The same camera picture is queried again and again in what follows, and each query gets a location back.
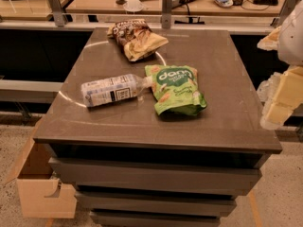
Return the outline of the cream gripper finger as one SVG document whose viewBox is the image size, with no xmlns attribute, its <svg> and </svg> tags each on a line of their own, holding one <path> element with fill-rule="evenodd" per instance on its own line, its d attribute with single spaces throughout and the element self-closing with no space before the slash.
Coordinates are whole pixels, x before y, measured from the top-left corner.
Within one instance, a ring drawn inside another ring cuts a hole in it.
<svg viewBox="0 0 303 227">
<path fill-rule="evenodd" d="M 257 44 L 257 48 L 266 51 L 277 50 L 280 29 L 281 26 L 276 27 L 271 33 L 261 39 Z"/>
<path fill-rule="evenodd" d="M 260 125 L 266 130 L 276 130 L 303 103 L 303 67 L 290 66 L 283 74 L 274 73 L 268 82 Z"/>
</svg>

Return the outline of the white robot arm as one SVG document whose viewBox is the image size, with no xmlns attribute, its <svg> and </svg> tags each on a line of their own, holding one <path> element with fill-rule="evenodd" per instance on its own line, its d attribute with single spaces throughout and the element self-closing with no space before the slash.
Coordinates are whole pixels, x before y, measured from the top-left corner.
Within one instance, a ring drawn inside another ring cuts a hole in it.
<svg viewBox="0 0 303 227">
<path fill-rule="evenodd" d="M 278 58 L 289 64 L 282 74 L 274 73 L 262 85 L 265 104 L 260 125 L 267 130 L 283 126 L 294 110 L 303 104 L 303 1 L 281 26 L 258 42 L 257 48 L 276 50 Z"/>
</svg>

